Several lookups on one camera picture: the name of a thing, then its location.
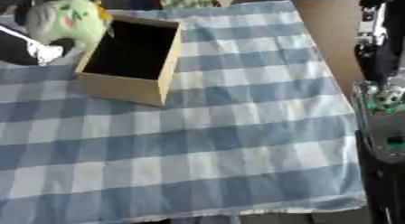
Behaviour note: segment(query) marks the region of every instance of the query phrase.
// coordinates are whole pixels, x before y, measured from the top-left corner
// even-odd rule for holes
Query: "plush toy eye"
[[[69,10],[69,9],[71,9],[71,6],[70,6],[69,4],[66,4],[66,5],[64,5],[64,6],[61,7],[61,10],[62,10],[62,11],[67,11],[67,10]]]

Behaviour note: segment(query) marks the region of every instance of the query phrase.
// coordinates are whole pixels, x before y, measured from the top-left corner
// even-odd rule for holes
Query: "open box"
[[[180,46],[179,23],[116,15],[76,73],[91,96],[163,105]]]

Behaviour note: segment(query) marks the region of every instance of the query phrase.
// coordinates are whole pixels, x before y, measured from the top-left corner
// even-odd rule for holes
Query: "green plush toy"
[[[77,47],[87,49],[98,43],[109,19],[104,9],[89,0],[58,0],[33,7],[26,28],[43,44],[72,39]]]

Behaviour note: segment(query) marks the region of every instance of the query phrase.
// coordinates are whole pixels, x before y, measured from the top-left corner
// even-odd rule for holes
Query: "wooden table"
[[[299,0],[294,4],[346,96],[363,77],[353,47],[361,11],[359,0]]]

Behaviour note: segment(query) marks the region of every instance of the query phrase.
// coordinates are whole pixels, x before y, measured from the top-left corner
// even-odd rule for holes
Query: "table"
[[[364,204],[353,111],[290,2],[115,13],[183,21],[166,105],[88,97],[79,56],[1,63],[0,223]]]
[[[363,77],[353,54],[359,0],[298,0],[294,2],[326,63],[349,97],[352,83]]]

